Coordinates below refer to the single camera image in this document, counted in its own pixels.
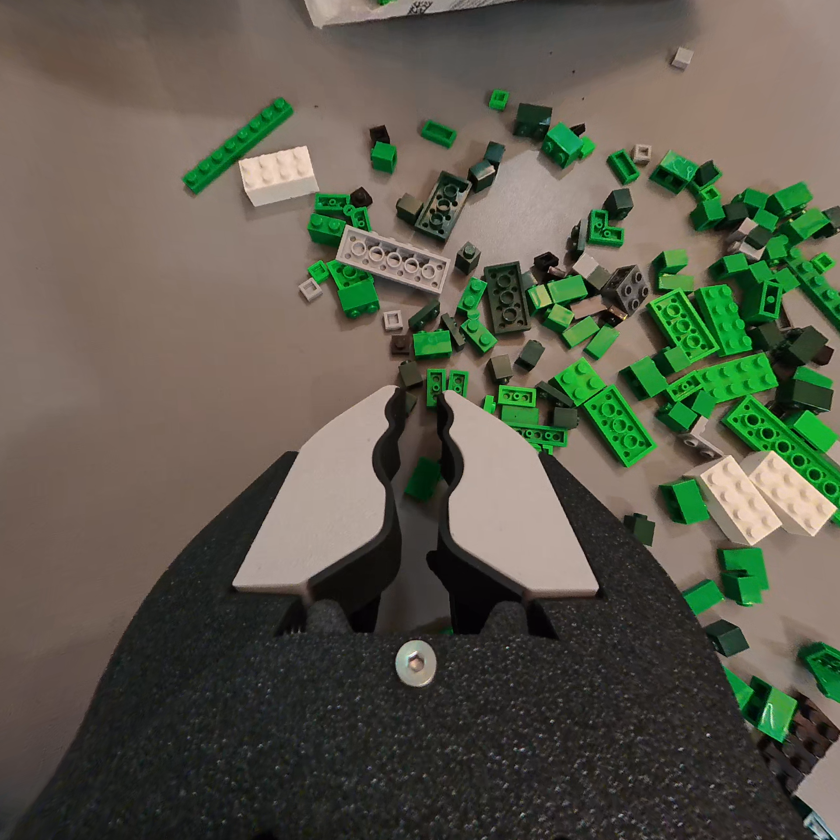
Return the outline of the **white printed paper bag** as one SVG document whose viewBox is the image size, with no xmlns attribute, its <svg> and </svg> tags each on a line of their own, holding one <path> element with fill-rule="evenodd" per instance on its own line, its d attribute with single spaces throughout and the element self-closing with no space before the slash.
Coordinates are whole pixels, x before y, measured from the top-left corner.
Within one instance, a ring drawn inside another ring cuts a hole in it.
<svg viewBox="0 0 840 840">
<path fill-rule="evenodd" d="M 693 33 L 698 2 L 290 2 L 323 35 Z"/>
</svg>

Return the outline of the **black brick assembly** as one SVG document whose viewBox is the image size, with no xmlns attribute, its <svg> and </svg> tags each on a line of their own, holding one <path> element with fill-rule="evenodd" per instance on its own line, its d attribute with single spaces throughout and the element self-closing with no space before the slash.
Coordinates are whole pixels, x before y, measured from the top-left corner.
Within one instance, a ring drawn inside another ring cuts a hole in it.
<svg viewBox="0 0 840 840">
<path fill-rule="evenodd" d="M 757 743 L 762 760 L 788 798 L 839 737 L 838 726 L 809 697 L 796 692 L 794 698 L 797 708 L 784 740 L 762 736 Z"/>
</svg>

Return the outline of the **white toy brick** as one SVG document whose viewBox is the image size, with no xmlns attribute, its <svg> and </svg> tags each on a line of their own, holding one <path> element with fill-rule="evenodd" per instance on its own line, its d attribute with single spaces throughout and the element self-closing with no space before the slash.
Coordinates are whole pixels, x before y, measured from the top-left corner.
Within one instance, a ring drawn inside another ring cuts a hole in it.
<svg viewBox="0 0 840 840">
<path fill-rule="evenodd" d="M 768 502 L 731 455 L 682 475 L 693 478 L 712 519 L 734 543 L 753 546 L 781 527 Z"/>
<path fill-rule="evenodd" d="M 752 452 L 740 466 L 788 533 L 814 537 L 837 511 L 774 451 Z"/>
<path fill-rule="evenodd" d="M 306 145 L 238 161 L 250 202 L 255 207 L 314 194 L 319 184 Z"/>
</svg>

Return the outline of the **small smooth green brick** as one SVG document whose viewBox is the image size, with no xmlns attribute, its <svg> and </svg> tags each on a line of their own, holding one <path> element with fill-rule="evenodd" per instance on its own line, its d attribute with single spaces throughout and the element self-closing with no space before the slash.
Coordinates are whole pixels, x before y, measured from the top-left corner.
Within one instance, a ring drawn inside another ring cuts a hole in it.
<svg viewBox="0 0 840 840">
<path fill-rule="evenodd" d="M 406 483 L 404 495 L 416 501 L 429 501 L 441 478 L 442 470 L 439 461 L 420 456 Z"/>
</svg>

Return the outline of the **grey long plate brick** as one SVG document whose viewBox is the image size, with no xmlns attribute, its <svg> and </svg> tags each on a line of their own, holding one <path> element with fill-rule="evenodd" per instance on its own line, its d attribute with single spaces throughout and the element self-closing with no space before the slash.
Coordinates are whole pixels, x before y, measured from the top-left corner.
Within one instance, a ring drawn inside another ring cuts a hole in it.
<svg viewBox="0 0 840 840">
<path fill-rule="evenodd" d="M 352 226 L 343 229 L 336 259 L 435 296 L 443 292 L 451 269 L 448 258 Z"/>
</svg>

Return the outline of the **long green plate brick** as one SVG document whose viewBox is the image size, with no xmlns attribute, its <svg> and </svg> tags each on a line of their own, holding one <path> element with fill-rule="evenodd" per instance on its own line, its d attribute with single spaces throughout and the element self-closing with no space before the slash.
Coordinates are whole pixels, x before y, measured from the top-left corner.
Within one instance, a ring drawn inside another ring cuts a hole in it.
<svg viewBox="0 0 840 840">
<path fill-rule="evenodd" d="M 257 143 L 275 131 L 293 114 L 293 107 L 284 98 L 277 98 L 260 110 L 244 126 L 226 139 L 210 155 L 182 177 L 186 189 L 199 194 L 235 163 L 245 157 Z"/>
</svg>

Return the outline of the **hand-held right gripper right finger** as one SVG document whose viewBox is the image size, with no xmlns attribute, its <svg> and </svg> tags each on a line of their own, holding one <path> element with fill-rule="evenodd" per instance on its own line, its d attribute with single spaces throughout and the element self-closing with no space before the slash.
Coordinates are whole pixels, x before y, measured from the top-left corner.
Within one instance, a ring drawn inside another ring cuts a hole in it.
<svg viewBox="0 0 840 840">
<path fill-rule="evenodd" d="M 437 399 L 446 483 L 427 565 L 455 634 L 478 634 L 499 603 L 592 599 L 599 584 L 541 455 L 456 392 Z"/>
</svg>

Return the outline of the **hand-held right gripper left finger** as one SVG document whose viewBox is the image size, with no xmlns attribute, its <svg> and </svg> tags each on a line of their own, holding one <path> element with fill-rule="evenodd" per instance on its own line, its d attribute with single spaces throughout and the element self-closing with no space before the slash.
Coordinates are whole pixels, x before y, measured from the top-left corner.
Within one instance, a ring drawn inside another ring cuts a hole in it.
<svg viewBox="0 0 840 840">
<path fill-rule="evenodd" d="M 321 427 L 290 468 L 233 580 L 237 592 L 338 603 L 356 632 L 375 629 L 400 569 L 392 480 L 404 390 L 386 385 Z"/>
</svg>

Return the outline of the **grey desk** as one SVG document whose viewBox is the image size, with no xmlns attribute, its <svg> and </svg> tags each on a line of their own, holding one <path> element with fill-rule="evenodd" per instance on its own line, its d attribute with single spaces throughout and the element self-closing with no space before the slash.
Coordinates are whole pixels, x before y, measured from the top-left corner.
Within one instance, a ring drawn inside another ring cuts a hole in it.
<svg viewBox="0 0 840 840">
<path fill-rule="evenodd" d="M 262 151 L 395 203 L 502 171 L 449 247 L 558 252 L 635 143 L 729 193 L 838 204 L 838 2 L 519 2 L 316 28 L 303 2 L 2 2 L 2 838 L 68 756 L 186 545 L 394 381 L 382 317 L 306 303 L 311 202 L 182 174 L 274 98 Z"/>
</svg>

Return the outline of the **pile of green toy bricks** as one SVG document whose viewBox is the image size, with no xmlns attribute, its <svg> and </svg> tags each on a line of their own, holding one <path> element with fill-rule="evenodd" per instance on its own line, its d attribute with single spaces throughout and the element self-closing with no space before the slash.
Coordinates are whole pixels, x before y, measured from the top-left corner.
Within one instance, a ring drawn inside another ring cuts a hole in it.
<svg viewBox="0 0 840 840">
<path fill-rule="evenodd" d="M 626 474 L 637 471 L 624 501 L 622 531 L 633 548 L 649 560 L 655 545 L 655 522 L 631 504 L 657 497 L 673 522 L 665 527 L 698 530 L 700 559 L 686 561 L 694 577 L 690 587 L 671 597 L 653 595 L 654 576 L 643 573 L 632 586 L 631 606 L 642 608 L 637 623 L 618 621 L 618 640 L 633 653 L 642 642 L 664 643 L 654 664 L 665 654 L 677 665 L 688 659 L 665 630 L 676 629 L 683 613 L 703 633 L 703 649 L 721 661 L 742 714 L 756 734 L 784 740 L 794 716 L 793 699 L 783 686 L 773 687 L 758 673 L 745 681 L 744 670 L 732 673 L 728 660 L 758 656 L 758 620 L 749 619 L 750 637 L 733 623 L 747 610 L 782 606 L 781 598 L 799 598 L 803 609 L 775 618 L 791 631 L 785 653 L 794 653 L 793 671 L 809 673 L 811 686 L 838 704 L 838 440 L 819 413 L 838 409 L 838 382 L 813 369 L 828 351 L 821 330 L 796 329 L 784 320 L 783 298 L 799 280 L 834 293 L 823 281 L 833 262 L 817 255 L 815 271 L 803 259 L 799 240 L 788 232 L 801 215 L 824 217 L 806 184 L 767 198 L 747 189 L 746 197 L 727 201 L 719 192 L 720 171 L 714 160 L 692 162 L 677 150 L 649 163 L 649 144 L 609 151 L 605 166 L 618 180 L 601 203 L 606 175 L 595 178 L 586 167 L 596 154 L 595 114 L 582 116 L 586 97 L 572 112 L 544 91 L 518 97 L 517 114 L 507 120 L 525 163 L 540 161 L 556 172 L 545 182 L 527 183 L 522 200 L 513 199 L 510 184 L 518 177 L 509 154 L 502 163 L 502 143 L 490 139 L 485 160 L 470 171 L 471 194 L 488 186 L 505 170 L 499 196 L 484 204 L 482 233 L 489 256 L 519 256 L 531 223 L 520 219 L 524 207 L 536 204 L 546 217 L 537 243 L 548 238 L 545 254 L 520 266 L 503 259 L 485 261 L 483 277 L 474 278 L 478 257 L 471 246 L 455 256 L 454 273 L 464 276 L 452 313 L 431 313 L 421 325 L 399 328 L 392 335 L 385 373 L 385 339 L 356 348 L 343 344 L 332 353 L 326 374 L 318 380 L 325 398 L 342 390 L 335 375 L 358 391 L 367 385 L 396 385 L 404 390 L 404 415 L 419 405 L 429 426 L 437 422 L 437 400 L 445 392 L 467 398 L 468 352 L 485 354 L 493 393 L 482 409 L 523 437 L 546 458 L 567 455 L 564 448 L 582 445 L 583 426 L 593 445 L 603 448 L 602 462 Z M 731 455 L 740 465 L 752 452 L 773 451 L 836 506 L 836 512 L 814 537 L 781 527 L 753 546 L 731 542 L 712 519 L 698 483 L 683 473 Z"/>
</svg>

